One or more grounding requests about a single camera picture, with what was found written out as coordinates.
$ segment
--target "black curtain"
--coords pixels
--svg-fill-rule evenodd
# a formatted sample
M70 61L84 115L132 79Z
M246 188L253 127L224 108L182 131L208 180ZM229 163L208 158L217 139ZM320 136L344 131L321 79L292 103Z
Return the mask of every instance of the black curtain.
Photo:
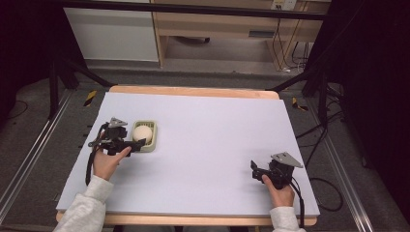
M43 1L0 1L0 123L13 108L16 92L48 78L52 62L67 88L77 86L73 70L59 56L86 68L62 8Z
M321 65L330 81L342 84L343 109L362 152L410 222L409 25L410 1L366 0L334 48L336 59ZM335 35L324 24L311 64Z

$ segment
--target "human hand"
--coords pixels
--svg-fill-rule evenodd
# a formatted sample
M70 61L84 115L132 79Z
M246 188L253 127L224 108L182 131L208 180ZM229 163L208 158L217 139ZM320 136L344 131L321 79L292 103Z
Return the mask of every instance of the human hand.
M262 175L262 180L265 186L271 193L272 204L275 207L289 206L293 207L293 199L295 198L295 192L293 189L286 185L282 189L276 189L272 184L271 179L267 175Z
M122 160L131 150L131 147L125 148L115 156L109 156L100 148L96 152L93 162L94 175L109 181L112 174L114 174L120 160Z

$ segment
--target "small tray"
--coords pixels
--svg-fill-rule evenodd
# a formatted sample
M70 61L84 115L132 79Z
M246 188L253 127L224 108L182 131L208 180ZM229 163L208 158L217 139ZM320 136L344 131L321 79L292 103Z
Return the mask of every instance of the small tray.
M157 124L156 124L156 122L154 122L154 121L136 121L133 124L133 127L132 127L132 134L133 134L133 130L135 130L135 128L137 128L139 126L147 126L153 132L153 138L151 139L151 141L147 142L145 144L145 146L141 147L140 152L148 153L148 152L154 151L156 143L157 143Z

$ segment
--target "white sweater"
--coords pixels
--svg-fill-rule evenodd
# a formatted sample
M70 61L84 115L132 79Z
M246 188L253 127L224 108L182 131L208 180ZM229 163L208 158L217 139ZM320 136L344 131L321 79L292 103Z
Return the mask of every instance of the white sweater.
M88 188L75 197L54 231L102 231L105 200L112 188L108 181L93 176ZM299 228L293 207L276 207L270 213L275 232L305 231Z

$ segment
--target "aluminum rail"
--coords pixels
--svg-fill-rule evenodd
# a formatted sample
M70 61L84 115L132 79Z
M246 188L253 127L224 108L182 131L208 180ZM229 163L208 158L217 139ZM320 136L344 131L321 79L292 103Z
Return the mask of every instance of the aluminum rail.
M310 109L317 108L317 105L312 102L311 99L307 99L307 105ZM317 125L320 124L318 116L311 110L311 115L313 116ZM324 139L324 145L329 153L329 160L331 162L332 168L335 171L338 183L340 184L340 190L349 206L350 212L352 213L353 219L361 232L372 232L374 231L371 225L370 219L367 216L365 207L360 200L358 193L356 192L340 158L338 157L337 150L332 142L332 139L328 136Z
M11 209L15 199L18 196L21 188L23 187L25 181L30 175L31 170L36 164L37 159L43 151L45 144L54 132L58 122L60 121L67 105L71 99L73 90L66 90L62 100L60 100L60 109L56 112L54 117L46 122L44 128L40 135L37 137L35 143L31 147L29 153L24 159L21 166L18 168L12 181L9 183L6 191L0 198L0 225L6 217L7 212Z

